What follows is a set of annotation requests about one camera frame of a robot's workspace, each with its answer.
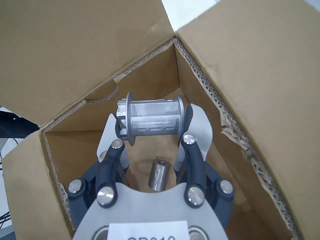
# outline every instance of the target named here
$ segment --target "torn cardboard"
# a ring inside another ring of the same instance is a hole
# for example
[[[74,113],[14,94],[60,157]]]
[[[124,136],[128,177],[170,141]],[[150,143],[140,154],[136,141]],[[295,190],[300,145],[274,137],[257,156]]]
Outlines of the torn cardboard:
[[[50,226],[59,227],[59,238],[71,238],[64,188],[95,161],[104,118],[129,88],[141,100],[180,88],[186,102],[203,107],[217,148],[207,160],[235,188],[229,238],[320,236],[314,8],[302,0],[223,0],[180,29],[177,39],[160,0],[148,0],[147,7],[145,0],[63,1],[0,0],[6,12],[0,81],[12,85],[0,102],[42,125],[3,159],[17,239],[51,239]],[[316,123],[305,120],[310,114]],[[174,143],[158,138],[169,148]],[[128,179],[144,190],[148,159],[158,148],[139,141]],[[174,152],[162,156],[170,161]],[[37,190],[45,190],[43,197]],[[18,192],[25,197],[14,197]]]

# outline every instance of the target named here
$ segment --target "silver bolt head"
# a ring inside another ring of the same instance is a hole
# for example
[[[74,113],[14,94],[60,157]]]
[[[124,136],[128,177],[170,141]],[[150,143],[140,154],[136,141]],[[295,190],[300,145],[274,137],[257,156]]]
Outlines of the silver bolt head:
[[[111,143],[113,149],[119,149],[122,147],[123,141],[121,139],[114,139]]]
[[[82,181],[79,179],[74,179],[70,182],[68,190],[70,193],[77,193],[82,188]]]
[[[220,181],[220,188],[225,194],[231,194],[233,192],[232,184],[225,179]]]
[[[192,135],[184,135],[183,142],[185,142],[187,145],[192,145],[195,142],[195,138]]]
[[[203,234],[199,233],[198,231],[191,231],[189,233],[190,240],[205,240]]]
[[[205,201],[205,195],[203,191],[198,187],[190,187],[187,192],[188,201],[195,206],[203,204]]]
[[[97,202],[102,206],[108,205],[110,202],[112,202],[114,196],[115,191],[113,188],[105,186],[99,190],[97,194]]]

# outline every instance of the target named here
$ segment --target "black cable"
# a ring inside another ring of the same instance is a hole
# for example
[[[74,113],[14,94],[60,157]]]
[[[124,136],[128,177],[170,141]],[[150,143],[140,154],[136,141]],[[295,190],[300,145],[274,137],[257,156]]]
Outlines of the black cable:
[[[10,212],[6,212],[5,214],[0,216],[0,220],[2,220],[3,218],[5,218],[6,216],[10,215]]]
[[[5,222],[10,221],[10,220],[11,220],[11,217],[10,217],[10,218],[8,218],[8,219],[5,219],[5,220],[1,223],[1,225],[0,225],[0,229],[2,228],[2,226],[3,226],[3,224],[4,224]]]
[[[1,125],[0,125],[0,127],[2,128],[3,131],[5,131],[5,132],[7,133],[7,135],[10,135],[10,134],[8,133],[8,131],[7,131],[6,129],[4,129]],[[12,137],[12,138],[13,138],[14,141],[17,143],[17,145],[19,145],[18,142],[17,142],[17,140],[16,140],[14,137]]]

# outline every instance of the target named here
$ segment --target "corrugated cardboard edge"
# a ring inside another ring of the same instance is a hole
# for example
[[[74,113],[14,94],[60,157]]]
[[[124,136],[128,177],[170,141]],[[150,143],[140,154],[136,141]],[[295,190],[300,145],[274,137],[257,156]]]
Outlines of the corrugated cardboard edge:
[[[43,139],[44,139],[44,143],[45,143],[45,148],[49,157],[49,161],[50,161],[50,165],[52,168],[52,172],[53,172],[53,176],[55,179],[55,183],[57,185],[57,189],[59,191],[59,195],[65,210],[65,213],[68,217],[69,223],[72,227],[72,230],[75,231],[76,227],[73,224],[72,218],[71,218],[71,213],[70,213],[70,208],[69,208],[69,200],[68,200],[68,194],[66,193],[63,185],[59,182],[58,179],[58,175],[55,169],[55,165],[52,159],[52,155],[51,155],[51,151],[50,151],[50,147],[49,147],[49,142],[46,136],[46,132],[50,131],[54,126],[56,126],[58,123],[60,123],[62,120],[64,120],[65,118],[67,118],[70,114],[74,113],[75,111],[77,111],[81,106],[83,106],[85,103],[101,103],[107,100],[110,100],[118,91],[118,85],[117,83],[123,79],[124,77],[126,77],[128,74],[130,74],[133,70],[135,70],[136,68],[140,67],[141,65],[145,64],[147,61],[149,61],[152,57],[162,53],[163,51],[167,50],[170,46],[172,46],[174,44],[174,39],[170,40],[169,42],[167,42],[166,44],[158,47],[157,49],[155,49],[154,51],[152,51],[151,53],[149,53],[148,55],[146,55],[144,58],[140,59],[139,61],[137,61],[136,63],[134,63],[133,65],[131,65],[129,68],[127,68],[126,70],[124,70],[123,72],[117,74],[113,80],[116,83],[116,87],[113,90],[112,93],[110,93],[108,96],[101,98],[101,99],[97,99],[97,100],[82,100],[81,102],[77,103],[74,107],[72,107],[70,110],[68,110],[67,112],[65,112],[63,115],[61,115],[59,118],[57,118],[56,120],[54,120],[51,124],[49,124],[47,127],[42,128],[42,135],[43,135]]]
[[[232,114],[229,112],[228,108],[225,106],[223,101],[221,100],[218,93],[214,90],[212,85],[210,84],[209,80],[203,75],[202,71],[199,69],[197,64],[194,62],[194,60],[191,58],[191,56],[188,54],[188,52],[183,48],[182,44],[179,42],[177,38],[172,39],[171,41],[167,42],[163,46],[157,48],[150,54],[146,55],[144,58],[139,60],[138,62],[131,65],[129,68],[127,68],[125,71],[119,73],[115,77],[113,77],[113,80],[117,83],[124,77],[126,77],[129,73],[131,73],[134,69],[140,67],[144,63],[146,63],[150,58],[158,55],[159,53],[165,51],[168,49],[173,43],[176,45],[176,47],[179,49],[179,52],[183,56],[183,58],[187,61],[189,64],[189,67],[192,69],[195,77],[198,79],[199,83],[211,99],[211,101],[214,103],[214,105],[217,107],[217,109],[220,111],[220,119],[221,119],[221,125],[226,126],[223,128],[222,134],[226,135],[231,141],[235,142],[236,144],[240,145],[242,147],[242,152],[244,157],[249,160],[257,174],[257,177],[259,178],[262,187],[265,189],[265,191],[269,194],[271,199],[273,200],[277,210],[279,211],[283,221],[285,222],[288,230],[292,232],[294,235],[293,239],[301,239],[300,234],[298,232],[297,226],[295,225],[295,222],[293,221],[293,217],[283,199],[281,196],[279,190],[277,189],[270,173],[266,169],[265,165],[261,161],[259,155],[255,151],[255,149],[252,147],[252,145],[249,142],[249,139],[246,137],[244,132],[239,127],[237,121],[232,116]],[[69,209],[68,204],[68,195],[65,192],[65,189],[61,183],[59,183],[57,173],[55,170],[55,165],[52,160],[51,152],[49,143],[46,137],[46,132],[48,132],[50,129],[52,129],[55,125],[57,125],[59,122],[61,122],[63,119],[68,117],[70,114],[74,113],[77,109],[79,109],[82,105],[85,103],[100,103],[107,101],[111,99],[115,93],[118,91],[118,86],[114,89],[114,91],[109,94],[108,96],[97,99],[97,100],[82,100],[78,104],[76,104],[72,109],[68,110],[66,113],[64,113],[62,116],[60,116],[58,119],[54,120],[50,125],[43,128],[43,138],[45,141],[46,150],[49,156],[50,164],[52,167],[52,171],[55,177],[55,182],[57,185],[57,188],[59,190],[59,194],[63,203],[63,206],[65,208],[65,212],[67,214],[68,220],[72,226],[72,229],[75,230],[75,227],[73,225],[72,219],[71,219],[71,213]]]
[[[15,234],[17,239],[33,239],[31,219],[37,223],[37,234],[44,239],[48,235],[67,239],[69,231],[49,177],[40,140],[41,132],[36,131],[2,159]]]
[[[198,65],[191,58],[189,53],[184,49],[182,44],[177,38],[175,38],[175,46],[177,47],[180,54],[188,63],[193,74],[198,79],[204,91],[207,93],[208,97],[220,111],[221,125],[225,126],[222,130],[222,134],[226,135],[231,141],[238,144],[242,148],[242,154],[245,159],[249,160],[253,166],[257,177],[264,188],[264,190],[269,194],[274,202],[277,210],[279,211],[283,221],[285,222],[289,231],[293,234],[293,239],[301,239],[298,228],[293,220],[293,217],[287,207],[280,191],[277,189],[270,173],[268,172],[266,166],[260,159],[259,155],[251,145],[249,139],[246,137],[244,132],[239,127],[237,121],[233,115],[229,112],[228,108],[225,106],[224,102],[220,98],[219,94],[212,87],[209,80],[202,73]]]

